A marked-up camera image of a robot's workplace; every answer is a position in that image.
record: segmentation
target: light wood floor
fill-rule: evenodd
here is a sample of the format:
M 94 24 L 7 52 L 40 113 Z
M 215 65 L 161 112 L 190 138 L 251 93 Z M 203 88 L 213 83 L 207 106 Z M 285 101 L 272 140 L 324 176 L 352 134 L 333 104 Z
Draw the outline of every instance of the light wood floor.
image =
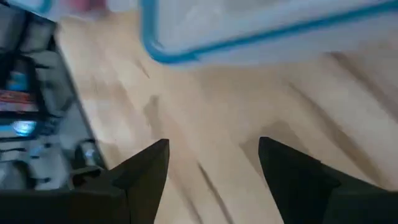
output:
M 184 70 L 146 54 L 138 18 L 67 19 L 58 43 L 110 167 L 170 139 L 156 223 L 282 223 L 257 158 L 260 136 L 398 189 L 393 38 L 300 63 Z

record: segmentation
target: wooden floor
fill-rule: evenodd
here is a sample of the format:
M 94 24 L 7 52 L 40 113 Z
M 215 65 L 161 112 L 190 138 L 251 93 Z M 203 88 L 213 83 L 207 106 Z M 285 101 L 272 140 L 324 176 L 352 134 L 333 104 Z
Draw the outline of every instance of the wooden floor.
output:
M 260 136 L 398 189 L 392 38 L 300 63 L 189 70 L 146 54 L 138 18 L 67 19 L 58 43 L 110 167 L 170 139 L 156 223 L 282 223 L 259 165 Z

